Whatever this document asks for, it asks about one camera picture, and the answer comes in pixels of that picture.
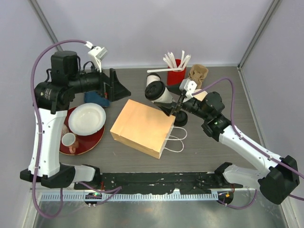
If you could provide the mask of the stack of black cup lids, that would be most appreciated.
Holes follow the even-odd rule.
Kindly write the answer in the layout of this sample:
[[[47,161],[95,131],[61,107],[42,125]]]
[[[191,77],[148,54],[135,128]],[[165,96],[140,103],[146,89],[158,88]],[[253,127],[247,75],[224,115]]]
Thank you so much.
[[[174,126],[183,127],[187,124],[188,115],[184,111],[179,111],[175,114]]]

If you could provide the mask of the white paper cup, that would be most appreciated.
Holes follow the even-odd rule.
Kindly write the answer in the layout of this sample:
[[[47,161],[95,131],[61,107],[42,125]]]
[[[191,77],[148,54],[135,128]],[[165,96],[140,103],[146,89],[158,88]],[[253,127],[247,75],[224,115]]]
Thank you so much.
[[[157,73],[150,73],[147,77],[146,77],[146,87],[155,81],[160,81],[161,78]]]
[[[152,102],[160,102],[160,103],[171,103],[171,102],[174,102],[174,98],[172,97],[171,93],[169,92],[169,90],[167,89],[167,87],[165,88],[165,91],[163,93],[163,95],[157,99],[157,100],[154,100]]]

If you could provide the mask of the brown cardboard cup carrier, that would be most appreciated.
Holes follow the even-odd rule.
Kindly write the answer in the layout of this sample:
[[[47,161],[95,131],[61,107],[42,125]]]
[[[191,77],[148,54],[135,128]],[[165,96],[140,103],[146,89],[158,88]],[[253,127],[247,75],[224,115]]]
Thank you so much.
[[[196,89],[201,89],[202,83],[207,77],[209,70],[200,64],[194,64],[189,71],[189,79],[197,84]]]

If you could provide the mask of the white straw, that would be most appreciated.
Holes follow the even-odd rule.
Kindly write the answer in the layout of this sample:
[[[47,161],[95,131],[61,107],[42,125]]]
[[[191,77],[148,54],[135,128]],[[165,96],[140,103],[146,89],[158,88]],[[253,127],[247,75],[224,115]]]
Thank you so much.
[[[169,71],[182,71],[182,68],[162,68],[162,69],[151,69],[147,70],[147,73],[157,73],[157,72],[169,72]]]

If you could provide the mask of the brown paper bag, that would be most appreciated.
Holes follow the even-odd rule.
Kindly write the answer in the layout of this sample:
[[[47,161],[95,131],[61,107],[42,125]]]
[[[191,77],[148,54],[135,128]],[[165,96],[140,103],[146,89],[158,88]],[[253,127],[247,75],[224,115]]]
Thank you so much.
[[[163,150],[180,153],[184,150],[183,140],[172,136],[175,116],[167,116],[161,110],[129,99],[110,133],[114,140],[160,159]]]

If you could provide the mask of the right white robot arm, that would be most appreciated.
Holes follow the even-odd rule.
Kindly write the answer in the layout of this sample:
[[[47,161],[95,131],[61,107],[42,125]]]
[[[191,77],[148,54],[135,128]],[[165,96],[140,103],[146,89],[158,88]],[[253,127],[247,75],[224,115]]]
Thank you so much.
[[[217,92],[208,93],[203,100],[185,100],[181,95],[169,105],[170,114],[187,111],[203,119],[203,131],[208,137],[226,145],[250,162],[255,170],[224,163],[214,176],[217,186],[224,188],[230,183],[254,188],[274,204],[281,204],[300,184],[296,160],[290,155],[282,157],[259,145],[244,135],[221,112],[225,108]]]

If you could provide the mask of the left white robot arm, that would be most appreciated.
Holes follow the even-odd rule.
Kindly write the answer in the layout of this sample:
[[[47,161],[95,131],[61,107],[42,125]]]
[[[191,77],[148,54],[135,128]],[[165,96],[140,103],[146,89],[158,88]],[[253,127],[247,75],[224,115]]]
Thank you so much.
[[[106,51],[100,48],[88,52],[93,68],[81,70],[80,57],[74,51],[58,51],[51,56],[47,79],[32,91],[36,132],[30,165],[20,172],[20,179],[56,189],[84,182],[95,190],[101,184],[99,168],[91,165],[66,165],[59,162],[61,131],[70,103],[79,93],[99,91],[114,102],[131,95],[118,80],[115,69],[106,75],[101,61]]]

